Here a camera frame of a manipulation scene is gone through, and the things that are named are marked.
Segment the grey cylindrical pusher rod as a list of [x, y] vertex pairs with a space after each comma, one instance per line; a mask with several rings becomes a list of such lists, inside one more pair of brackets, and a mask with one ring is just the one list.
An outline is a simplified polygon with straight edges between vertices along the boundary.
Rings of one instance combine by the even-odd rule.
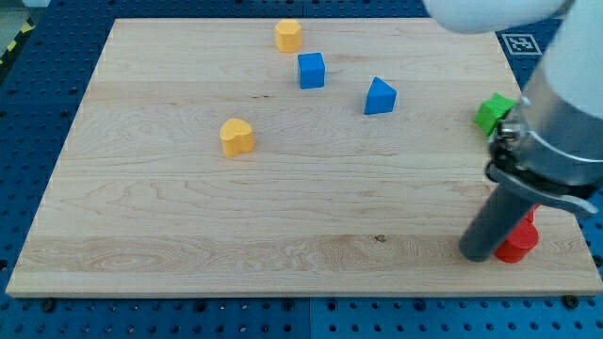
[[534, 205], [506, 187], [497, 186], [464, 231], [460, 253], [472, 262], [486, 261]]

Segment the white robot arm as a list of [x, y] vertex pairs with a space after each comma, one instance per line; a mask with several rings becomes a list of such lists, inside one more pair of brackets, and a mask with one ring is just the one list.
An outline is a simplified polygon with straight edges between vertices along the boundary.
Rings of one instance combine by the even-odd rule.
[[591, 218], [602, 187], [602, 4], [574, 1], [428, 0], [428, 13], [462, 34], [504, 30], [562, 15], [515, 106], [489, 139], [485, 173], [497, 187], [459, 250], [491, 257], [536, 204]]

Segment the silver tool mount clamp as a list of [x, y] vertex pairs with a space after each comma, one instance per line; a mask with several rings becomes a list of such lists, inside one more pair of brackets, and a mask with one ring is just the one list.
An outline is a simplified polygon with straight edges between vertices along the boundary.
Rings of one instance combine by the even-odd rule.
[[534, 204], [592, 218], [589, 199], [602, 186], [602, 117], [564, 99], [542, 65], [489, 140], [485, 173], [497, 183], [484, 204], [487, 217], [509, 209], [522, 218]]

